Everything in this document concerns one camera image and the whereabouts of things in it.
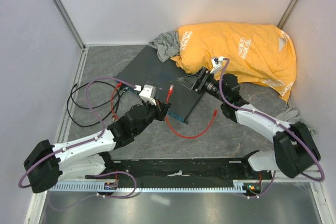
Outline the grey cloth at right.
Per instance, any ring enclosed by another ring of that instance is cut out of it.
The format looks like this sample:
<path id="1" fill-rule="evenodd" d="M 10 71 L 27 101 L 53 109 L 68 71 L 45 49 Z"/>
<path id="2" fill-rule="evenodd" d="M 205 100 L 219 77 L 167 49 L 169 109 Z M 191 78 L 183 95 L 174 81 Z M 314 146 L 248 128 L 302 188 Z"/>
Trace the grey cloth at right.
<path id="1" fill-rule="evenodd" d="M 299 111 L 295 108 L 294 105 L 289 105 L 287 110 L 281 112 L 276 116 L 276 119 L 286 121 L 290 124 L 301 122 L 306 125 L 313 139 L 315 139 L 318 135 L 317 130 L 308 125 L 308 123 L 302 118 L 302 116 L 299 114 Z"/>

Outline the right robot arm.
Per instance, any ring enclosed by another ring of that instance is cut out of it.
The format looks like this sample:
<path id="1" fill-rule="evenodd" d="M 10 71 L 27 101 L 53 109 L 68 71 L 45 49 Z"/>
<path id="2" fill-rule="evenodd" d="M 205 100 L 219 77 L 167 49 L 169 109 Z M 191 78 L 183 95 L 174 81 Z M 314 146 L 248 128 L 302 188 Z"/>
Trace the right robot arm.
<path id="1" fill-rule="evenodd" d="M 197 73 L 178 78 L 178 82 L 197 93 L 208 93 L 222 102 L 221 111 L 227 119 L 249 127 L 268 139 L 273 151 L 254 151 L 245 156 L 241 174 L 254 178 L 264 170 L 279 170 L 289 178 L 304 175 L 312 165 L 322 170 L 320 153 L 308 127 L 302 122 L 288 123 L 257 110 L 240 95 L 237 77 L 226 73 L 216 80 L 202 67 Z"/>

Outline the dark grey network switch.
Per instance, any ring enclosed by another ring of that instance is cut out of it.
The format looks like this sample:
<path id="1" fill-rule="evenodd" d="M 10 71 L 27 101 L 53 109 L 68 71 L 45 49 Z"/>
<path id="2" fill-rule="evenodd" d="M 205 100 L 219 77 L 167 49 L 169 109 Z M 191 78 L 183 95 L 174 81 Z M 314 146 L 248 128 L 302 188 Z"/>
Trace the dark grey network switch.
<path id="1" fill-rule="evenodd" d="M 174 86 L 169 102 L 172 104 L 168 114 L 175 119 L 187 123 L 187 119 L 196 107 L 201 94 L 189 90 L 177 81 L 186 76 L 183 69 L 176 66 L 172 60 L 160 62 L 157 50 L 145 46 L 139 54 L 117 75 L 130 84 L 152 85 L 156 87 L 155 97 L 160 101 L 166 101 L 168 90 Z"/>

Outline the grey cloth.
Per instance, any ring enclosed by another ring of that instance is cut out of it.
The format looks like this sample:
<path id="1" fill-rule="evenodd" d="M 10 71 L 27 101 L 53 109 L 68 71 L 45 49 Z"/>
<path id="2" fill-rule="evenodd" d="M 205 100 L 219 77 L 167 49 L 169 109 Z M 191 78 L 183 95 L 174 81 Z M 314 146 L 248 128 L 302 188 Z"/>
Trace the grey cloth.
<path id="1" fill-rule="evenodd" d="M 177 30 L 161 33 L 151 40 L 148 46 L 157 51 L 156 53 L 160 62 L 166 62 L 180 53 L 179 34 Z"/>
<path id="2" fill-rule="evenodd" d="M 306 125 L 313 139 L 315 139 L 318 135 L 317 130 L 308 125 L 308 123 L 302 118 L 302 116 L 299 114 L 299 111 L 295 108 L 294 105 L 289 105 L 287 110 L 281 112 L 276 116 L 276 119 L 286 121 L 290 124 L 301 122 Z"/>

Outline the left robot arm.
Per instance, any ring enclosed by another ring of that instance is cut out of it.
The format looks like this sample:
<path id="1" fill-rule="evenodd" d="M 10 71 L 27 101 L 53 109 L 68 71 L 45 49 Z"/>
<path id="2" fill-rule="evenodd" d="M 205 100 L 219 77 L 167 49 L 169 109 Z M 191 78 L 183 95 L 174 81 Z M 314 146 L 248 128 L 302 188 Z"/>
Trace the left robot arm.
<path id="1" fill-rule="evenodd" d="M 108 152 L 133 142 L 154 120 L 164 121 L 170 107 L 160 100 L 143 102 L 95 134 L 59 144 L 40 141 L 24 161 L 28 186 L 37 194 L 66 179 L 111 178 L 115 165 Z"/>

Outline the grey cloth at back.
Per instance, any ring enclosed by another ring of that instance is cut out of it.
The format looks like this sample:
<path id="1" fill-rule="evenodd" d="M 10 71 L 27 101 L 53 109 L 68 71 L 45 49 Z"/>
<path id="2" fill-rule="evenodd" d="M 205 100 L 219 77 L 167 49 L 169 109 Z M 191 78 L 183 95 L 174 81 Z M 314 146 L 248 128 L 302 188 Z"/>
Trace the grey cloth at back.
<path id="1" fill-rule="evenodd" d="M 157 51 L 156 53 L 160 62 L 166 62 L 180 53 L 179 34 L 177 30 L 161 33 L 151 40 L 148 46 Z"/>

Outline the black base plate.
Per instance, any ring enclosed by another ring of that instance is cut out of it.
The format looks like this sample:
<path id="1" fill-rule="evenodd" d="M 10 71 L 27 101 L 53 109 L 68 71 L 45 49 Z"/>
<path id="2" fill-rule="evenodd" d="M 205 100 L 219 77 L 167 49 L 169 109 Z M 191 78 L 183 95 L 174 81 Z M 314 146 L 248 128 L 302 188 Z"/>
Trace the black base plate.
<path id="1" fill-rule="evenodd" d="M 233 187 L 234 180 L 271 179 L 271 172 L 253 171 L 245 158 L 122 159 L 109 163 L 100 179 L 117 178 L 121 188 L 204 188 Z"/>

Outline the yellow printed fabric bag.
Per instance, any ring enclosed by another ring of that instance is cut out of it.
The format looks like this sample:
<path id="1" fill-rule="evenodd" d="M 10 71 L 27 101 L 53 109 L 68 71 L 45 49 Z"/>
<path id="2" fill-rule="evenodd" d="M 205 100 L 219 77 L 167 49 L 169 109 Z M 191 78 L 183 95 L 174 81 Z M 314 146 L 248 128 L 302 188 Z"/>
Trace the yellow printed fabric bag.
<path id="1" fill-rule="evenodd" d="M 201 67 L 211 70 L 211 60 L 230 60 L 226 72 L 238 82 L 266 86 L 289 100 L 297 76 L 296 52 L 290 37 L 277 26 L 213 22 L 178 29 L 180 52 L 172 57 L 186 73 Z"/>

